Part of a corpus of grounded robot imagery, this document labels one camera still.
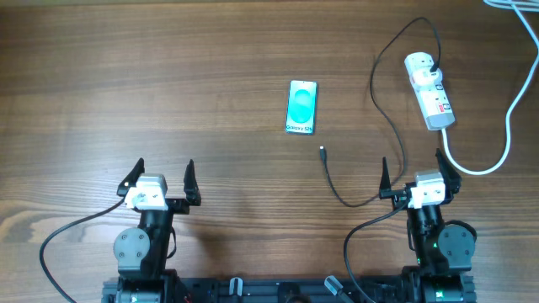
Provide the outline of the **white USB charger plug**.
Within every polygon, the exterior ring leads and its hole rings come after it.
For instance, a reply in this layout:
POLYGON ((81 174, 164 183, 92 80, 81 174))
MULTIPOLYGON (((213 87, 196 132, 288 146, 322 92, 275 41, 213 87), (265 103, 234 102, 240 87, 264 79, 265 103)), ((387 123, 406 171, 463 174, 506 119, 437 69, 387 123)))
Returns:
POLYGON ((440 85, 443 74, 440 68, 432 72, 429 67, 425 67, 412 72, 409 78, 414 90, 422 91, 440 85))

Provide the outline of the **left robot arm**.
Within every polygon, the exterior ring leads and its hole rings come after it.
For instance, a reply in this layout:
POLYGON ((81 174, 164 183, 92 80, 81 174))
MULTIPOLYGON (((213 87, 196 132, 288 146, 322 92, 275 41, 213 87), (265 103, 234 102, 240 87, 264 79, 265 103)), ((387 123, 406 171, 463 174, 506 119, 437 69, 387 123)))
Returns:
POLYGON ((166 262, 177 251, 169 250, 176 239, 175 215, 188 215, 189 208, 201 204, 190 161, 184 173, 183 198, 168 198, 168 186, 160 173, 146 173, 141 158, 121 181, 117 195, 126 207, 140 214, 136 227, 122 231, 115 239, 113 253, 118 262, 116 284, 103 288, 103 302, 191 302, 189 291, 166 262))

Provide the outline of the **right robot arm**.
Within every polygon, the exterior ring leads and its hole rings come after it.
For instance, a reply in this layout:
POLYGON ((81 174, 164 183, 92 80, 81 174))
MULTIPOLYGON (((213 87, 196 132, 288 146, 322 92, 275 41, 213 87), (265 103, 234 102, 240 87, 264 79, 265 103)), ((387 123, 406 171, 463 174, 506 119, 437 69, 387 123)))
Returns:
POLYGON ((472 269, 477 232, 463 221, 445 221, 441 207, 452 202, 462 178, 446 157, 437 151, 438 168, 414 175, 403 189, 393 189, 387 161, 382 161, 379 198, 390 199, 395 210, 407 212, 408 246, 416 266, 400 275, 406 302, 475 302, 472 269))

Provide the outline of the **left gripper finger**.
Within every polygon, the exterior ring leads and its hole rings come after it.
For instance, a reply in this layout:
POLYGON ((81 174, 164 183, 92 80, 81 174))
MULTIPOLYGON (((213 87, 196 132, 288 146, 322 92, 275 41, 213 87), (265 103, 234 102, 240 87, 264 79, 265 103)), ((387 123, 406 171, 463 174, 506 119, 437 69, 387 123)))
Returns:
POLYGON ((190 205, 201 205, 200 190, 195 176, 195 163, 192 159, 189 160, 184 173, 184 193, 185 199, 190 205))
POLYGON ((139 160, 136 162, 136 165, 118 185, 116 194, 120 197, 126 197, 129 189, 136 186, 136 181, 144 172, 144 159, 140 157, 139 160))

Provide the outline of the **white power strip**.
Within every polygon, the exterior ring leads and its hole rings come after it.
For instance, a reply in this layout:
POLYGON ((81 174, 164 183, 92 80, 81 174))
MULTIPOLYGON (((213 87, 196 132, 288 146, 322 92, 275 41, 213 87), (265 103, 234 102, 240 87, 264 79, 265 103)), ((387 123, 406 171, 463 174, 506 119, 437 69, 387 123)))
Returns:
MULTIPOLYGON (((417 69, 429 67, 431 70, 434 60, 427 53, 415 52, 405 58, 404 64, 410 77, 411 73, 417 69)), ((442 130, 456 121, 442 82, 428 90, 416 91, 413 88, 413 91, 428 130, 442 130)))

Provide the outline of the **turquoise screen smartphone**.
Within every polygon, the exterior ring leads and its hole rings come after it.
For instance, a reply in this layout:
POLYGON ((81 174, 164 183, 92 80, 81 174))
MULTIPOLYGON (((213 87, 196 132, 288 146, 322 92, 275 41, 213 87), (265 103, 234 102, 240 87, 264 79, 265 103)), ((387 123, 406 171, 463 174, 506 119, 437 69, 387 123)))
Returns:
POLYGON ((316 82, 292 80, 286 111, 287 133, 313 135, 318 96, 316 82))

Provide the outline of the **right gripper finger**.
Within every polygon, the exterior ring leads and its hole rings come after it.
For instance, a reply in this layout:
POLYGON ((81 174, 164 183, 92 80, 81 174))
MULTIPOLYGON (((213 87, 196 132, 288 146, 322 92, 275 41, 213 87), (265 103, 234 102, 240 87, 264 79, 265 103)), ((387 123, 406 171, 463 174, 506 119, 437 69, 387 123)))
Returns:
POLYGON ((462 177, 456 169, 449 163, 447 158, 441 152, 440 148, 436 149, 435 156, 439 165, 440 173, 446 185, 448 194, 457 194, 460 191, 462 177))
POLYGON ((391 199, 396 193, 397 190, 392 190, 391 180, 389 178, 389 172, 387 167, 387 159, 382 158, 382 176, 379 186, 379 199, 391 199))

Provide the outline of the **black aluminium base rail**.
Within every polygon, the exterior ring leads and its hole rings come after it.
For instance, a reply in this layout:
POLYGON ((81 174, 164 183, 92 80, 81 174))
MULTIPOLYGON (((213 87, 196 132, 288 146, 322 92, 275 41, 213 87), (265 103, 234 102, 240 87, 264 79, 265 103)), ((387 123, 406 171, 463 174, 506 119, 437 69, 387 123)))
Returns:
POLYGON ((476 302, 471 276, 367 276, 354 284, 321 279, 182 279, 171 302, 476 302))

